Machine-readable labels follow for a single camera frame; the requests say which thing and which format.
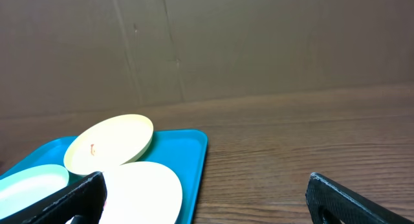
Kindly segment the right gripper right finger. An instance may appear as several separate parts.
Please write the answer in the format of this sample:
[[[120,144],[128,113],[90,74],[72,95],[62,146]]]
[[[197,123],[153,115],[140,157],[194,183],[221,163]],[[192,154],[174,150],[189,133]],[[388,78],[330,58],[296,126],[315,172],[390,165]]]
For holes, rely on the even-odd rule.
[[[305,200],[314,224],[413,224],[316,172],[309,177]]]

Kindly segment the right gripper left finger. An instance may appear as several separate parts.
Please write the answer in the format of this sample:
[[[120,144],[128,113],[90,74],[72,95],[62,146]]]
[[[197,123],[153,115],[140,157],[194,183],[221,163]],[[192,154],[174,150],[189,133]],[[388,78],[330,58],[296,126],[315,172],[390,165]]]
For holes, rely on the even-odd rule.
[[[98,224],[107,187],[102,172],[93,172],[52,195],[1,220],[1,224]]]

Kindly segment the light blue plate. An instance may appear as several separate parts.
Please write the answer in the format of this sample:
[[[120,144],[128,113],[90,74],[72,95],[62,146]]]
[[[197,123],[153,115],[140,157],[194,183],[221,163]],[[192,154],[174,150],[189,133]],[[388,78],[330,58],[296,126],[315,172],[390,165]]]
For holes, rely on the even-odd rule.
[[[57,164],[25,169],[1,179],[1,219],[61,190],[69,183],[69,172]]]

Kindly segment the yellow-green plate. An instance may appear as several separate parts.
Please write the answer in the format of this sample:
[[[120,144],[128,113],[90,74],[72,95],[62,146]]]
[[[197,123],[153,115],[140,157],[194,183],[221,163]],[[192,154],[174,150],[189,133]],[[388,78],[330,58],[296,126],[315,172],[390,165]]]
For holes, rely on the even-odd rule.
[[[144,115],[126,114],[103,120],[81,133],[67,148],[63,164],[86,176],[134,162],[149,148],[154,134]]]

